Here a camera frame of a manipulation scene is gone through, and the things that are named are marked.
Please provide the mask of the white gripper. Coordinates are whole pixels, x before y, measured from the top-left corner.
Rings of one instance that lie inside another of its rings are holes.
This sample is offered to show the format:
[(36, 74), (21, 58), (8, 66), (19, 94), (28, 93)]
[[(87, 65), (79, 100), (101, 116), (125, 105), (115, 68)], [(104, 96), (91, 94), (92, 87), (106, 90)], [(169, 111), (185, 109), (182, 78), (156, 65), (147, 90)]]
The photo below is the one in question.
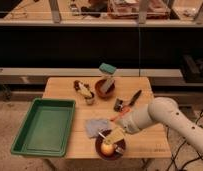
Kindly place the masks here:
[(125, 137), (125, 132), (128, 134), (133, 134), (134, 129), (131, 121), (128, 117), (119, 118), (116, 120), (116, 124), (121, 128), (117, 127), (113, 129), (103, 140), (107, 145), (114, 144)]

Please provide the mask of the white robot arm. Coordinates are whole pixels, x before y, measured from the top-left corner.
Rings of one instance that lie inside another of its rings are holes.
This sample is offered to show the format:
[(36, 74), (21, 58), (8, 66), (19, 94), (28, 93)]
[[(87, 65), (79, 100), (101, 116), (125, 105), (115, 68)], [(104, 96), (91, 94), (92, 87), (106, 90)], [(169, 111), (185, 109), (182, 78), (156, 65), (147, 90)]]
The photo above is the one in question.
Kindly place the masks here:
[(122, 140), (125, 134), (136, 134), (161, 123), (177, 131), (203, 156), (203, 129), (190, 121), (172, 98), (154, 98), (143, 107), (131, 109), (120, 116), (115, 123), (117, 127), (104, 139), (106, 144), (114, 144)]

